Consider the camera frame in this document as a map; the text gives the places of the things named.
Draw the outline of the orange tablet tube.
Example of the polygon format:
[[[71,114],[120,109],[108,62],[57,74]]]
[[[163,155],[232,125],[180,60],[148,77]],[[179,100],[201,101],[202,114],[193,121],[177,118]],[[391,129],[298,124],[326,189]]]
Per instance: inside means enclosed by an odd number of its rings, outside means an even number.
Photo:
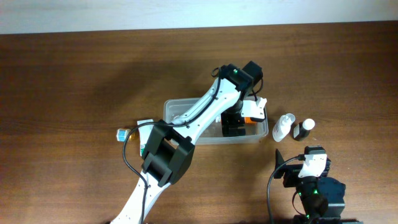
[[[244,117],[245,124],[256,124],[256,121],[252,120],[250,117]]]

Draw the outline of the white green medicine box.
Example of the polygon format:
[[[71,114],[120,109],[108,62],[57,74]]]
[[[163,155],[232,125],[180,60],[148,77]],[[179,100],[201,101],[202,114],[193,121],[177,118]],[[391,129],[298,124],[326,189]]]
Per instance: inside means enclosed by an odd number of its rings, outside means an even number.
[[[148,142],[150,133],[153,129],[154,125],[153,124],[147,124],[144,126],[141,126],[138,131],[139,131],[139,139],[140,139],[140,156],[143,155],[144,153],[144,148]]]

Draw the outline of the small blue-label gold-cap bottle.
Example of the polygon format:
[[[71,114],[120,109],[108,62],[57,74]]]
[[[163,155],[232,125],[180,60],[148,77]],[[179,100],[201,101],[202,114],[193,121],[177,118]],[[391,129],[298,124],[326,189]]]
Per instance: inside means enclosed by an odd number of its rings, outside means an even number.
[[[132,140],[136,137],[135,133],[129,134],[131,129],[128,128],[119,128],[116,132],[116,139],[118,142],[124,142],[125,140]]]

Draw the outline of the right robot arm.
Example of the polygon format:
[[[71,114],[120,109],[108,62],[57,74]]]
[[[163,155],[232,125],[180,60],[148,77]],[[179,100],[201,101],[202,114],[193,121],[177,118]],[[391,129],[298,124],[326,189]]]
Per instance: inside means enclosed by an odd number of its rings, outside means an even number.
[[[298,197],[304,212],[298,212],[293,223],[350,224],[356,219],[343,219],[346,185],[328,176],[331,160],[321,146],[307,146],[304,153],[283,159],[275,150],[275,169],[267,183],[266,196],[270,196],[271,182],[282,179],[285,188],[294,188],[292,203]]]

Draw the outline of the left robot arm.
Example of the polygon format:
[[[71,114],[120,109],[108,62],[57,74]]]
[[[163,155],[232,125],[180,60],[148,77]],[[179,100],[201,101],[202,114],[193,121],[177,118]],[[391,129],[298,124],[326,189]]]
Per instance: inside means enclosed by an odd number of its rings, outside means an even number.
[[[144,222],[161,193],[186,173],[192,163],[195,143],[216,118],[221,119],[224,137],[243,136],[247,120],[266,119],[266,100],[249,100],[256,95],[254,87],[263,82],[258,64],[250,61],[243,68],[223,65],[211,75],[216,79],[214,84],[186,112],[169,123],[148,122],[152,130],[141,154],[142,170],[133,170],[138,183],[113,223]]]

